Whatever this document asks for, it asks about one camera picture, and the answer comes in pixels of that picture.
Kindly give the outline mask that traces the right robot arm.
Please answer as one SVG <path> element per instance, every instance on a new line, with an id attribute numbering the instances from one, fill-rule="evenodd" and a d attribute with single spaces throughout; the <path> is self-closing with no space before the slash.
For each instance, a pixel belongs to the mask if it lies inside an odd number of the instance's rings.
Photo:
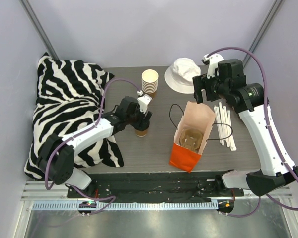
<path id="1" fill-rule="evenodd" d="M 265 110 L 271 110 L 264 105 L 264 88 L 258 83 L 247 84 L 238 59 L 214 54 L 203 57 L 202 62 L 208 71 L 193 77 L 194 98 L 202 103 L 205 92 L 208 101 L 226 99 L 248 129 L 260 159 L 257 171 L 230 170 L 217 176 L 215 192 L 225 196 L 233 188 L 241 188 L 263 196 L 295 181 L 292 173 L 298 177 L 298 166 L 287 154 L 272 116 L 264 115 Z"/>

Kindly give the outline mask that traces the orange paper gift bag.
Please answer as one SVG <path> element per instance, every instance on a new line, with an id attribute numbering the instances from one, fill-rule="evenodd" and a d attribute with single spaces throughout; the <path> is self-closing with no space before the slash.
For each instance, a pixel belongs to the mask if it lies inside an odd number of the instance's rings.
<path id="1" fill-rule="evenodd" d="M 215 141 L 232 136 L 232 127 L 226 123 L 215 122 L 215 112 L 205 104 L 188 101 L 182 110 L 182 117 L 176 126 L 169 164 L 186 172 L 191 172 L 211 139 L 214 125 L 223 125 L 230 129 L 228 136 L 220 135 Z"/>

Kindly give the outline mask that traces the brown paper coffee cup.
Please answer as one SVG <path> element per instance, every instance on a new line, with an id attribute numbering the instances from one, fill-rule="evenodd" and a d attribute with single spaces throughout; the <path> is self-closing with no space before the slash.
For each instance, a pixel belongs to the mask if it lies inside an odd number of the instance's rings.
<path id="1" fill-rule="evenodd" d="M 148 129 L 143 130 L 143 131 L 135 130 L 135 134 L 136 134 L 136 136 L 138 136 L 138 137 L 144 137 L 144 136 L 147 135 L 147 133 L 148 133 Z"/>

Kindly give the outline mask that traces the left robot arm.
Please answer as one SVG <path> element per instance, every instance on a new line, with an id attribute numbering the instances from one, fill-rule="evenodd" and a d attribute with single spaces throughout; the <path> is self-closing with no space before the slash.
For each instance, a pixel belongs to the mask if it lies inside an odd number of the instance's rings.
<path id="1" fill-rule="evenodd" d="M 56 185 L 76 187 L 84 197 L 92 197 L 96 186 L 86 172 L 74 166 L 75 156 L 92 144 L 124 130 L 127 125 L 138 131 L 147 130 L 152 116 L 152 112 L 148 111 L 151 101 L 149 95 L 138 98 L 126 96 L 113 110 L 102 115 L 99 121 L 62 137 L 50 135 L 36 162 L 45 174 L 44 179 Z"/>

